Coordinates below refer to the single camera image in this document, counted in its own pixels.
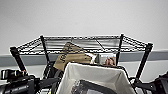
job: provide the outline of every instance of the black object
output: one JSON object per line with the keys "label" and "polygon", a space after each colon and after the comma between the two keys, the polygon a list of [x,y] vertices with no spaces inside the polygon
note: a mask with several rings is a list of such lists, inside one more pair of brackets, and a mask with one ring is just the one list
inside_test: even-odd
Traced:
{"label": "black object", "polygon": [[79,80],[79,82],[73,86],[71,94],[88,94],[87,92],[89,92],[89,90],[90,92],[97,92],[98,94],[117,94],[110,88],[85,80]]}
{"label": "black object", "polygon": [[136,83],[133,83],[134,88],[141,88],[144,94],[147,94],[146,90],[152,92],[152,94],[168,94],[168,72],[164,75],[160,75],[154,81],[149,83],[142,83],[138,78],[131,77],[129,80],[135,79]]}
{"label": "black object", "polygon": [[[11,72],[11,70],[7,70],[6,73],[13,75],[13,71]],[[22,75],[15,78],[7,76],[5,79],[9,80],[8,78],[10,78],[10,82],[8,84],[0,85],[0,94],[36,94],[39,90],[49,86],[51,87],[53,83],[60,81],[60,78],[40,80],[39,78],[35,78],[34,75]]]}
{"label": "black object", "polygon": [[14,80],[19,77],[27,76],[27,73],[25,71],[19,71],[19,70],[1,70],[1,80]]}

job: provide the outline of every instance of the fabric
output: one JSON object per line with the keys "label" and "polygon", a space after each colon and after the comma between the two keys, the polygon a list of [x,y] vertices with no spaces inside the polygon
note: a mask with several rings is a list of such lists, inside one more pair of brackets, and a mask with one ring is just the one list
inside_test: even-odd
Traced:
{"label": "fabric", "polygon": [[122,69],[68,63],[56,94],[70,94],[76,80],[86,80],[112,89],[117,94],[135,94]]}
{"label": "fabric", "polygon": [[80,63],[94,63],[96,55],[93,53],[87,53],[81,47],[67,42],[60,53],[66,53],[66,51],[77,52],[77,54],[60,54],[54,64],[54,67],[64,71],[65,65],[68,62],[80,62]]}

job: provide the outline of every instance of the black wire shelving unit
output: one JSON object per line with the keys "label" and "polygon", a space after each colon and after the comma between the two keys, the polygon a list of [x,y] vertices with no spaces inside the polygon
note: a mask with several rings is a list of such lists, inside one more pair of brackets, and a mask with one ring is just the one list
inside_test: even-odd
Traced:
{"label": "black wire shelving unit", "polygon": [[[63,49],[66,43],[73,44],[81,49],[72,50]],[[51,71],[53,62],[50,61],[49,54],[76,54],[76,53],[115,53],[116,64],[122,52],[139,52],[143,51],[144,55],[136,74],[136,78],[140,78],[144,65],[147,61],[149,53],[153,47],[152,43],[143,43],[121,34],[120,36],[91,36],[91,37],[44,37],[40,36],[19,47],[11,47],[11,53],[16,59],[21,70],[25,70],[20,55],[45,55],[47,59],[47,67],[44,74],[46,77],[48,71]]]}

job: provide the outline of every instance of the black metal frame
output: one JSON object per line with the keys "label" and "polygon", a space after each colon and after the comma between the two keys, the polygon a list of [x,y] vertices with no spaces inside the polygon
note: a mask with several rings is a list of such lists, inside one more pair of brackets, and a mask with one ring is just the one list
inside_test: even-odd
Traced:
{"label": "black metal frame", "polygon": [[[83,49],[67,50],[62,49],[66,42],[71,42]],[[53,73],[52,65],[54,62],[50,61],[49,54],[76,54],[76,53],[116,53],[116,64],[118,64],[121,52],[137,52],[145,51],[141,64],[139,66],[136,78],[140,78],[149,53],[151,52],[153,44],[145,44],[135,39],[129,38],[121,34],[121,36],[93,36],[93,37],[43,37],[28,42],[20,47],[11,47],[11,53],[15,57],[21,70],[25,70],[21,65],[22,60],[20,55],[45,55],[47,59],[47,67],[45,69],[45,77],[53,77],[49,73]]]}

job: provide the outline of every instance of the white wall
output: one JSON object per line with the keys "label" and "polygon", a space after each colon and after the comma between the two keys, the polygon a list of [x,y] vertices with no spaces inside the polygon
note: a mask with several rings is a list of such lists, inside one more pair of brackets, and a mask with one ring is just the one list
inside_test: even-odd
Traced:
{"label": "white wall", "polygon": [[120,35],[168,50],[168,0],[0,0],[0,55],[40,35]]}

